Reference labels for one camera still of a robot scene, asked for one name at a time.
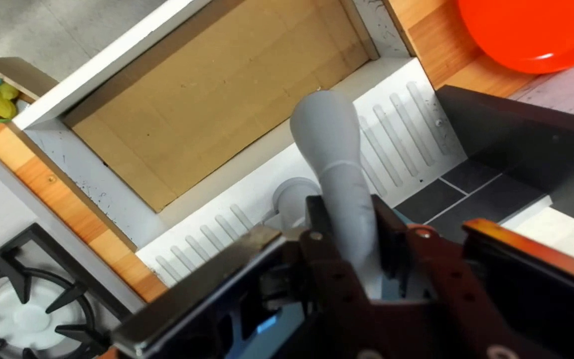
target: kitchen appliance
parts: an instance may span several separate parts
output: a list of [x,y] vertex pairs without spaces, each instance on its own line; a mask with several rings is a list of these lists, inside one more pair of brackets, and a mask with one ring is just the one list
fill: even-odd
[[0,356],[95,356],[143,300],[0,163]]

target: red bowl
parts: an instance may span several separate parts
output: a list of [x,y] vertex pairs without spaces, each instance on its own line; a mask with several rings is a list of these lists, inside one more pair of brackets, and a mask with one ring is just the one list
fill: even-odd
[[498,63],[550,73],[574,65],[574,0],[458,0],[472,39]]

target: stove burner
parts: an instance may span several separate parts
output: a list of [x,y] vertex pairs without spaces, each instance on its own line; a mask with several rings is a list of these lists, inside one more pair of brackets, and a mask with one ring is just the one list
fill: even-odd
[[[61,354],[63,359],[93,356],[107,348],[109,340],[95,328],[91,304],[83,296],[85,286],[69,282],[60,274],[42,268],[30,268],[14,260],[12,254],[0,256],[0,350],[16,346],[22,356],[38,356],[73,338],[77,346]],[[50,286],[30,286],[34,280],[48,280]]]

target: kitchen counter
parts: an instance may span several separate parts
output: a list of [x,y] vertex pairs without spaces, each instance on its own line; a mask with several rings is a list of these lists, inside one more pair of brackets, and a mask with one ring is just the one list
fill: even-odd
[[121,230],[14,125],[0,125],[0,161],[145,300],[165,290]]
[[456,0],[384,0],[384,3],[434,87],[448,83],[508,97],[536,77],[502,67],[482,53],[466,31]]

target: wooden board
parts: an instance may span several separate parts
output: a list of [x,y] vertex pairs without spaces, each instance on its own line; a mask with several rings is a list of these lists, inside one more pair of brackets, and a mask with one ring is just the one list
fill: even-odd
[[0,161],[145,300],[165,290],[155,272],[135,256],[119,228],[12,125],[0,125]]
[[159,210],[366,59],[341,0],[213,0],[65,121]]
[[386,0],[386,3],[434,87],[450,83],[510,95],[534,79],[482,53],[466,31],[456,0]]

